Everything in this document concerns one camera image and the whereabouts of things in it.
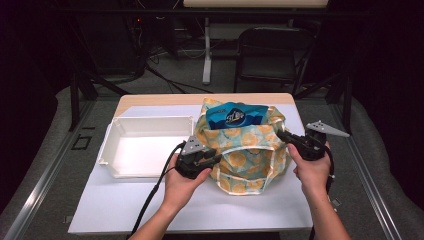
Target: gray carpet floor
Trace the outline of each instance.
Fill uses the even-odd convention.
[[[226,53],[216,54],[216,61],[212,65],[212,82],[208,86],[201,84],[203,58],[182,57],[179,61],[166,55],[160,56],[160,62],[152,65],[166,78],[196,87],[208,89],[216,93],[232,92],[234,61],[226,58]],[[120,87],[139,94],[177,93],[175,88],[146,72],[136,81],[120,84]],[[15,218],[30,196],[32,190],[42,177],[44,170],[58,157],[59,149],[68,139],[71,144],[66,145],[63,153],[63,162],[58,168],[53,183],[48,186],[48,192],[35,214],[27,221],[28,224],[21,230],[22,239],[125,239],[123,235],[107,236],[76,236],[67,233],[69,223],[64,223],[64,217],[72,216],[77,208],[79,197],[85,187],[88,176],[95,164],[95,159],[103,141],[106,126],[109,124],[119,98],[110,90],[96,86],[101,97],[96,102],[87,102],[81,99],[81,105],[89,106],[87,118],[83,119],[74,135],[67,130],[70,126],[69,89],[65,89],[57,96],[59,107],[45,141],[34,159],[26,178],[16,192],[11,203],[0,216],[1,237],[5,238]],[[201,91],[191,89],[191,93]],[[258,85],[246,83],[240,85],[240,92],[286,92],[289,88],[277,85]],[[303,123],[322,120],[325,123],[340,127],[339,106],[327,105],[322,101],[322,93],[314,94],[310,99],[296,102]],[[420,239],[424,236],[424,213],[405,197],[401,188],[391,176],[388,165],[388,156],[384,144],[368,118],[361,104],[354,101],[352,105],[352,137],[347,140],[341,137],[329,136],[331,149],[335,158],[336,181],[332,185],[331,198],[337,198],[342,204],[338,213],[346,225],[353,239]],[[78,135],[91,137],[86,150],[76,150],[73,143]],[[362,179],[361,169],[358,169],[358,156],[352,150],[353,146],[360,152],[366,169],[369,170],[368,179]],[[373,196],[366,190],[371,180],[378,189],[379,197],[383,200],[383,207],[389,218],[380,218],[379,211],[372,201]],[[384,221],[390,219],[396,227],[392,232],[399,235],[390,236],[383,227]],[[307,239],[308,231],[284,231],[279,233],[281,239]],[[214,239],[270,239],[265,234],[218,236]]]

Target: forearm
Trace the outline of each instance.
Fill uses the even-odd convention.
[[[317,239],[350,239],[325,191],[307,194]]]
[[[160,240],[178,210],[161,206],[159,210],[130,238],[131,240]]]

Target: yellow floral bag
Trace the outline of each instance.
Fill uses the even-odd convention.
[[[211,130],[206,112],[222,104],[205,98],[195,128],[202,144],[222,154],[210,175],[231,195],[260,194],[276,176],[285,173],[291,160],[286,144],[276,135],[278,128],[285,129],[285,117],[269,106],[260,125]]]

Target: chair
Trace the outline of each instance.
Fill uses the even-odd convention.
[[[300,28],[256,27],[238,39],[233,92],[239,80],[293,84],[297,92],[314,45],[314,35]]]

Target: dark background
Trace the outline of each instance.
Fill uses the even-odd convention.
[[[6,1],[0,13],[1,177],[0,210],[13,196],[33,161],[55,114],[55,94],[69,86],[72,65],[67,47],[72,47],[80,63],[98,71],[98,62],[87,54],[79,39],[69,44],[58,40],[57,22],[43,14],[39,2]],[[365,1],[333,1],[335,10],[364,10]],[[355,68],[353,95],[367,109],[379,130],[390,158],[391,172],[406,195],[424,209],[423,177],[423,80],[424,80],[424,6],[422,1],[403,1],[384,15],[372,32],[370,49]],[[89,41],[97,39],[96,28],[115,26],[110,31],[125,32],[122,22],[103,16],[94,25],[86,17],[75,21],[77,30]],[[355,53],[358,37],[368,26],[363,21],[327,21],[321,32],[320,48],[310,61],[307,81],[325,79],[341,68]],[[132,46],[127,35],[119,39],[102,37],[94,56],[114,73],[135,68]],[[331,58],[324,59],[330,51]]]

